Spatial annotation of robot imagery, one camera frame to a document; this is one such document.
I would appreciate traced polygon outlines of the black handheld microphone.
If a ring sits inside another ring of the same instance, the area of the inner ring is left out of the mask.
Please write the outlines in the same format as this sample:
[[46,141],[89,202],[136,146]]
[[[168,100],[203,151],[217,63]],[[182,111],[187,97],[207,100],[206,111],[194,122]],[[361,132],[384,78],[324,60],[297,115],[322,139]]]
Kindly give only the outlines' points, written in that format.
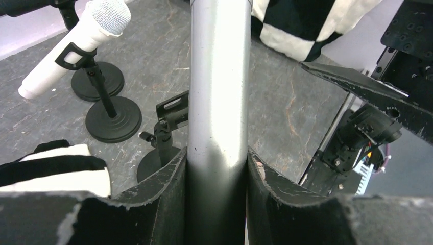
[[1,17],[18,17],[47,6],[58,8],[69,2],[61,0],[1,0]]

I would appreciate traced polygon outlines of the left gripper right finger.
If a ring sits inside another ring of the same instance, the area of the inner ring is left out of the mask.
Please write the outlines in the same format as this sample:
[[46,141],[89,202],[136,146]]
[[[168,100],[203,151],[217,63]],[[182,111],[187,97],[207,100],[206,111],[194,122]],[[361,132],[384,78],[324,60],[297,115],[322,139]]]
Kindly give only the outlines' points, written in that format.
[[432,198],[314,193],[248,148],[250,244],[432,244]]

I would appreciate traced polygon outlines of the white tube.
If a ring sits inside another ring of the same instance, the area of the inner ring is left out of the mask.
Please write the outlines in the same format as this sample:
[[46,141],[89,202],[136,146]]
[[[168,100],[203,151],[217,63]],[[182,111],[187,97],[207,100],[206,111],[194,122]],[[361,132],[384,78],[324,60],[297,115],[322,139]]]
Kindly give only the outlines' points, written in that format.
[[84,68],[97,48],[121,36],[130,21],[131,12],[124,1],[88,1],[78,23],[24,78],[19,95],[34,99],[68,71]]

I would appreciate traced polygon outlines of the black mic stand ring holder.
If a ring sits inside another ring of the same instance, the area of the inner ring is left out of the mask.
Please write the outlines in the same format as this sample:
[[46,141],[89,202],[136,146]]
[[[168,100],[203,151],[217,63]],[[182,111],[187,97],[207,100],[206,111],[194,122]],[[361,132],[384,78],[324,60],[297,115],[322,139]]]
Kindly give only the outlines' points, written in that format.
[[[73,42],[69,43],[55,60],[56,64],[68,70],[79,70],[94,59],[97,51],[87,52]],[[109,96],[104,88],[104,76],[98,68],[90,68],[95,74],[90,80],[100,100],[89,109],[85,118],[88,133],[104,143],[119,143],[131,138],[141,126],[142,114],[139,106],[122,96]]]

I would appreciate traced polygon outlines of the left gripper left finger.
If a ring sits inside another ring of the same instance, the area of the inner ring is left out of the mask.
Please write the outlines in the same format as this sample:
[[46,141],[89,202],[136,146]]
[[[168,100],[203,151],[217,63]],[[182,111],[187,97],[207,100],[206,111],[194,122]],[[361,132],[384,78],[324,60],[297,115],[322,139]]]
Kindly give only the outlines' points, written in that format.
[[184,244],[186,149],[113,199],[1,194],[1,244]]

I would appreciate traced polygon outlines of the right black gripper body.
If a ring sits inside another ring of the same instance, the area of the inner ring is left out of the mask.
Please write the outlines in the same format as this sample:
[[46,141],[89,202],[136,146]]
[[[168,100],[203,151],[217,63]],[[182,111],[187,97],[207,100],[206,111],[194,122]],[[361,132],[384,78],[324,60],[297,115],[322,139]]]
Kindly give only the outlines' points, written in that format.
[[299,185],[327,197],[337,193],[363,195],[371,177],[389,160],[381,147],[399,139],[401,128],[400,123],[369,105],[339,111]]

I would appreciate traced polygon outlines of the grey tube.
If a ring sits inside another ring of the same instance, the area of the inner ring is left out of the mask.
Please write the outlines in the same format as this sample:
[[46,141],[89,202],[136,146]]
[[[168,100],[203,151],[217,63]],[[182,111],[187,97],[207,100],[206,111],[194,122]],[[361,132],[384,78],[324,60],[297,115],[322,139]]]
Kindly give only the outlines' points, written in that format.
[[245,240],[251,10],[191,2],[186,244]]

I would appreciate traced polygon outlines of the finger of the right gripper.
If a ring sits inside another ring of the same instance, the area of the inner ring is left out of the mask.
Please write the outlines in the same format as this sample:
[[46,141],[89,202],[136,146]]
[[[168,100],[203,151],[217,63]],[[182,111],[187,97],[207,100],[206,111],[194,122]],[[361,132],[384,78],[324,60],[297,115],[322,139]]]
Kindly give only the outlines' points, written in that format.
[[389,117],[391,110],[397,111],[398,115],[393,117],[393,120],[420,139],[432,144],[432,111],[410,101],[402,93],[353,68],[316,62],[302,62],[301,67],[308,73],[353,93]]

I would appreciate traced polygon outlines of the black mic stand with clip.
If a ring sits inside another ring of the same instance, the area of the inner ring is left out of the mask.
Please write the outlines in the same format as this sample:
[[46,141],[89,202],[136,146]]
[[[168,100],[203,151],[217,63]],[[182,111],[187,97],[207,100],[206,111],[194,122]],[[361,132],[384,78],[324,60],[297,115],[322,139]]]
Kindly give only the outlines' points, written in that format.
[[[59,9],[67,30],[71,30],[79,21],[75,11],[75,1],[48,1],[49,5]],[[97,102],[100,95],[95,88],[95,82],[90,80],[90,68],[98,68],[104,76],[104,88],[109,96],[118,95],[125,85],[122,71],[115,65],[108,62],[89,61],[85,67],[76,71],[71,79],[71,88],[75,95],[88,102]]]

